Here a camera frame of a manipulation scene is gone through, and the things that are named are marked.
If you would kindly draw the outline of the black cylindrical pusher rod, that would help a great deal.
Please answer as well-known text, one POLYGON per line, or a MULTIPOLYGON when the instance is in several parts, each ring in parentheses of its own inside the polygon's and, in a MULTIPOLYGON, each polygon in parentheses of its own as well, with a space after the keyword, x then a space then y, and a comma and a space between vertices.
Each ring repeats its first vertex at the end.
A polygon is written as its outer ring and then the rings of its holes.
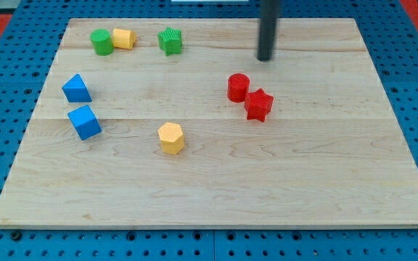
POLYGON ((279 13, 280 0, 261 0, 257 48, 257 59, 261 62, 272 58, 279 13))

